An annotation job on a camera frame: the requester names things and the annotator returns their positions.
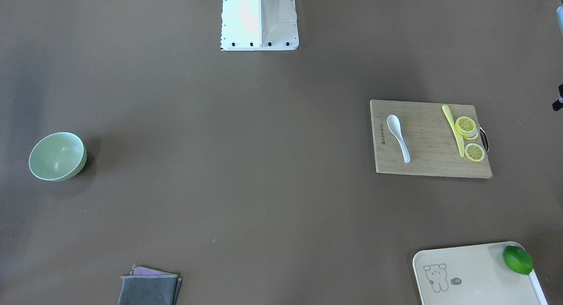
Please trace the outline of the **single lemon slice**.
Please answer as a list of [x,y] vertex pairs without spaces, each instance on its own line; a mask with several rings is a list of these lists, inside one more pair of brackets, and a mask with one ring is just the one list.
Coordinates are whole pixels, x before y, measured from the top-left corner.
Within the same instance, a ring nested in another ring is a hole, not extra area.
[[472,162],[481,162],[486,157],[486,151],[481,145],[471,143],[465,146],[464,155]]

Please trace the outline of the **cream tray with bear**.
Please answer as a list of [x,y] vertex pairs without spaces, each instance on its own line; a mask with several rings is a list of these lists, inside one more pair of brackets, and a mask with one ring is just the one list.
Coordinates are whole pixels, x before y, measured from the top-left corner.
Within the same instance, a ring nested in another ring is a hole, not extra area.
[[412,265],[423,305],[546,305],[535,272],[515,273],[499,242],[422,250]]

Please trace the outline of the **green lime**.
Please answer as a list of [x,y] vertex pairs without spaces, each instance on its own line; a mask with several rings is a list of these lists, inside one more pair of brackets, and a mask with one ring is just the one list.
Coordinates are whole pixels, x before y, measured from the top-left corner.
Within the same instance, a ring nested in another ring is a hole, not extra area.
[[533,271],[534,261],[531,255],[520,246],[507,245],[502,257],[505,265],[515,273],[529,276]]

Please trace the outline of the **light green bowl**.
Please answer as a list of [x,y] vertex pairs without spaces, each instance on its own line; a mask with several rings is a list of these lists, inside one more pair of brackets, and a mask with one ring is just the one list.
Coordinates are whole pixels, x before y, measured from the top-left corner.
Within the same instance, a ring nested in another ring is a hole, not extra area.
[[28,164],[40,180],[65,181],[80,173],[86,161],[87,149],[76,134],[56,132],[35,145]]

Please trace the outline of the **yellow plastic knife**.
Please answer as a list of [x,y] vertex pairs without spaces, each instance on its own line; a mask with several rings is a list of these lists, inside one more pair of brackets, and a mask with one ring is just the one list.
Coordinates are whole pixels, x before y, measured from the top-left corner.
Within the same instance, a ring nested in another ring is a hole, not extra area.
[[465,157],[465,151],[464,151],[465,144],[464,144],[462,135],[457,131],[457,129],[455,127],[455,122],[453,120],[452,112],[449,108],[449,105],[443,104],[442,105],[442,112],[444,113],[444,116],[445,116],[446,120],[448,121],[449,126],[452,130],[453,136],[456,139],[459,156],[463,158],[463,157]]

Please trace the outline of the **bamboo cutting board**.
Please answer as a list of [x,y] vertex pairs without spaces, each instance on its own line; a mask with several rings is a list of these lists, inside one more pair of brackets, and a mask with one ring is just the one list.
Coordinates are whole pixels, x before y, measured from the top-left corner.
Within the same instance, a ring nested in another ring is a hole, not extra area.
[[[459,155],[456,139],[441,103],[373,99],[369,106],[376,172],[491,178],[487,158],[473,162]],[[391,114],[400,120],[401,132],[411,157],[410,163],[404,162],[399,142],[388,127],[388,116]]]

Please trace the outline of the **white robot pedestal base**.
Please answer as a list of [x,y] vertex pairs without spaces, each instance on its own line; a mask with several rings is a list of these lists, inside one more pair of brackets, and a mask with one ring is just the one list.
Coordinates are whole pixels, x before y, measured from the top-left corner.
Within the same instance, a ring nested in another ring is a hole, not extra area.
[[296,0],[223,0],[220,50],[299,48]]

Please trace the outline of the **folded grey cloth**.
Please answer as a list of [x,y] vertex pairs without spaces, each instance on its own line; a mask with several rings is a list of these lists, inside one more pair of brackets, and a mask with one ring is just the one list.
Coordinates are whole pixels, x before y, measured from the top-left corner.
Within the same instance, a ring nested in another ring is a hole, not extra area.
[[119,305],[175,305],[183,279],[179,275],[133,265],[121,277]]

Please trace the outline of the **white ceramic spoon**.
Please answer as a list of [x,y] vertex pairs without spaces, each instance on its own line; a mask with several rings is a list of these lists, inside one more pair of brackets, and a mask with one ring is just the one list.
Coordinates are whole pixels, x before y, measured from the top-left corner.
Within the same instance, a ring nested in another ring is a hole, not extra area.
[[388,128],[390,130],[390,132],[394,135],[394,137],[397,139],[401,152],[402,152],[402,156],[403,156],[403,161],[405,163],[410,163],[411,161],[411,156],[410,156],[410,152],[408,150],[408,147],[406,145],[406,141],[402,135],[402,124],[400,122],[400,119],[398,118],[398,116],[396,116],[395,114],[390,114],[387,117],[387,125]]

